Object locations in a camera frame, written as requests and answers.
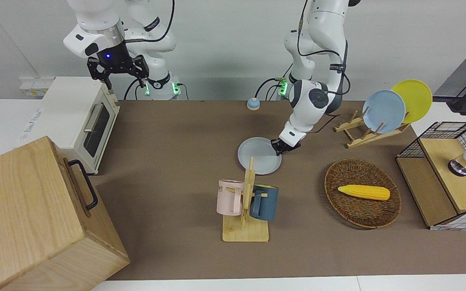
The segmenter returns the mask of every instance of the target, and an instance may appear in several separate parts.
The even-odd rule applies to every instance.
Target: white wall
[[[151,2],[168,21],[171,2]],[[122,1],[116,6],[123,10]],[[303,0],[176,0],[170,70],[191,98],[247,99],[290,65],[283,37],[296,28],[302,6]],[[63,0],[0,0],[0,97],[20,97],[20,77],[88,76],[85,60],[62,44],[75,24]],[[365,99],[407,78],[434,92],[466,58],[466,1],[363,0],[349,8],[345,34],[353,84],[347,98]],[[321,80],[326,57],[317,58]],[[132,78],[111,81],[119,96]]]

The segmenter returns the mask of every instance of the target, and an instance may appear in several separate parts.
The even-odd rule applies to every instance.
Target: oven door
[[[83,138],[78,146],[79,155],[87,164],[90,164],[89,169],[87,169],[89,173],[96,173],[98,169],[116,118],[116,114],[105,96],[97,98],[97,100],[99,102],[93,105],[89,119],[83,128]]]

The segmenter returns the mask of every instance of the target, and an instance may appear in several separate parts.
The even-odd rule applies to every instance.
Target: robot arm
[[[125,1],[131,17],[141,25],[126,32],[113,1],[67,0],[76,13],[78,24],[64,39],[65,46],[79,57],[88,57],[91,77],[107,83],[109,89],[109,75],[113,73],[130,74],[143,87],[143,80],[150,76],[148,64],[153,68],[153,77],[170,81],[166,63],[156,53],[174,50],[173,35],[157,15],[149,13],[143,0]]]
[[[148,96],[153,100],[170,100],[175,94],[174,83],[177,83],[177,77],[170,74],[167,63],[160,52],[173,51],[176,47],[175,37],[159,17],[152,13],[152,9],[147,9],[148,1],[126,0],[125,2],[128,5],[129,15],[141,26],[141,28],[129,28],[125,32],[125,39],[147,40],[129,42],[127,48],[131,55],[143,55],[145,58],[149,70],[146,84]]]
[[[285,46],[294,59],[293,70],[289,75],[289,81],[294,83],[289,93],[294,111],[279,138],[272,140],[277,155],[300,147],[300,140],[305,138],[323,114],[340,105],[338,93],[342,90],[347,53],[343,27],[349,4],[349,0],[312,0],[307,17],[308,30],[300,27],[299,31],[291,32],[285,39]],[[307,57],[314,55],[319,48],[330,57],[326,84],[310,81],[315,64]],[[329,105],[333,103],[335,106],[332,109]]]

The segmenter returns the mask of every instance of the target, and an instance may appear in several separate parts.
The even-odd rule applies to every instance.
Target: woven basket
[[[387,201],[346,195],[339,186],[359,184],[381,186],[390,190]],[[402,201],[396,185],[383,170],[365,160],[347,158],[331,165],[325,177],[325,191],[330,204],[344,219],[364,228],[390,225],[400,213]]]

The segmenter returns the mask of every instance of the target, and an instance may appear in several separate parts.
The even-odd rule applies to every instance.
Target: wooden mug holder
[[[377,130],[372,131],[371,129],[367,129],[366,132],[360,138],[354,138],[350,134],[350,132],[348,132],[348,129],[354,129],[356,127],[361,127],[363,125],[366,126],[366,124],[364,123],[363,117],[368,112],[368,109],[370,109],[369,106],[366,107],[366,109],[364,110],[362,115],[360,117],[357,117],[357,118],[355,116],[357,116],[358,111],[355,110],[354,114],[352,114],[352,117],[350,118],[350,121],[345,122],[345,123],[341,123],[338,127],[334,127],[333,130],[336,133],[338,133],[339,131],[343,131],[346,134],[346,136],[348,136],[348,138],[350,138],[350,142],[348,142],[346,144],[346,147],[348,149],[358,147],[358,146],[362,146],[363,144],[374,142],[376,140],[380,140],[380,139],[387,138],[387,137],[390,137],[390,136],[394,136],[394,135],[397,135],[397,134],[401,134],[410,125],[409,123],[402,123],[397,129],[395,129],[394,131],[391,131],[390,133],[379,134],[378,132],[384,126],[384,122],[382,122],[379,125],[379,127],[377,127]]]
[[[255,185],[254,158],[251,157],[249,168],[244,177],[244,192],[242,194],[242,213],[235,217],[222,216],[222,240],[225,242],[268,242],[269,225],[267,221],[254,219],[249,215],[253,186]]]

